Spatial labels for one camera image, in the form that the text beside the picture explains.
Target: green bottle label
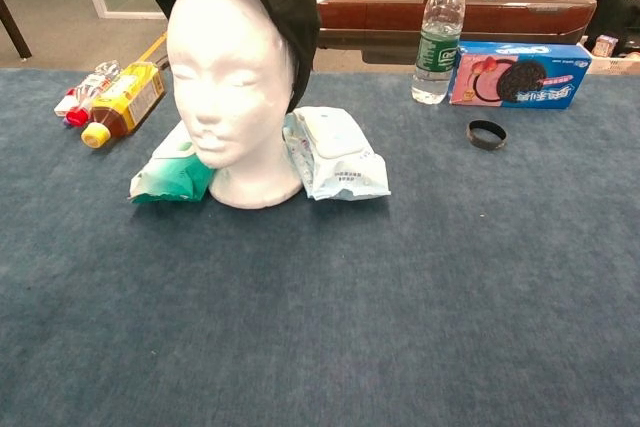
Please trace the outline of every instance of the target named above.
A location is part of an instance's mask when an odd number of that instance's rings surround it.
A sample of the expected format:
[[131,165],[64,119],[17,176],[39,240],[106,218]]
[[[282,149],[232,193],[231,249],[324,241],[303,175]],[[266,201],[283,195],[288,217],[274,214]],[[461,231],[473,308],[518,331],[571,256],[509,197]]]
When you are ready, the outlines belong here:
[[458,52],[458,39],[443,38],[422,31],[416,65],[429,72],[449,72],[453,69]]

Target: black bracelet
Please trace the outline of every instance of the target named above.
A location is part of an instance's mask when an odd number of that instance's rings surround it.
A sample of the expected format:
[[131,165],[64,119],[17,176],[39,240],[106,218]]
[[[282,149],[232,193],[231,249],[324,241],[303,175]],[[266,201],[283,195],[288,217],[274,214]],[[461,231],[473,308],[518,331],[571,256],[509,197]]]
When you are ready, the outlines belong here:
[[[486,130],[487,132],[496,134],[500,140],[490,141],[481,139],[473,132],[475,129]],[[507,132],[495,122],[489,120],[472,120],[469,122],[469,125],[467,125],[467,138],[469,142],[480,149],[497,150],[504,147],[507,143]]]

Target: plastic bottle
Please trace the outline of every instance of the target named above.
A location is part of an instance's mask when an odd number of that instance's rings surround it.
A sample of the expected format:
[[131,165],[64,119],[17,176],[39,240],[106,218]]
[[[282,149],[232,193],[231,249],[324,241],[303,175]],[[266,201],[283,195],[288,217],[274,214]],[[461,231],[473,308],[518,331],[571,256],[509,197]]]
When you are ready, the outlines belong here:
[[411,95],[423,104],[439,104],[447,95],[458,50],[464,0],[429,0],[424,9]]
[[136,130],[165,93],[162,75],[151,62],[134,62],[93,102],[93,122],[82,132],[82,141],[94,149],[112,137]]
[[71,107],[66,113],[66,123],[74,127],[82,127],[86,124],[91,118],[93,99],[111,85],[120,70],[120,64],[117,60],[103,62],[80,85],[67,92],[67,96],[73,95],[76,98],[77,105]]

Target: cookie box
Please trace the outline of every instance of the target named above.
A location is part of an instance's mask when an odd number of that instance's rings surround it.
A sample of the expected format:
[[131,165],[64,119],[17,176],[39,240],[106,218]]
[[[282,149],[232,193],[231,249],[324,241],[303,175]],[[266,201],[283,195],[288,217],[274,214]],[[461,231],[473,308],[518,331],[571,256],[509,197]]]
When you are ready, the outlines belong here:
[[577,45],[461,42],[450,102],[566,109],[590,64]]

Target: yellow bottle cap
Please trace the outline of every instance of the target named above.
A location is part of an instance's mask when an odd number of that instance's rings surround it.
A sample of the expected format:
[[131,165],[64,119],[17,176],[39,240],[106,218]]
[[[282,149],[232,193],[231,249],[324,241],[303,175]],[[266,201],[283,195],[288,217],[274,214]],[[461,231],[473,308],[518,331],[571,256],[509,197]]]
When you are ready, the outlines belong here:
[[92,149],[99,149],[110,138],[111,132],[100,122],[91,122],[82,132],[82,141]]

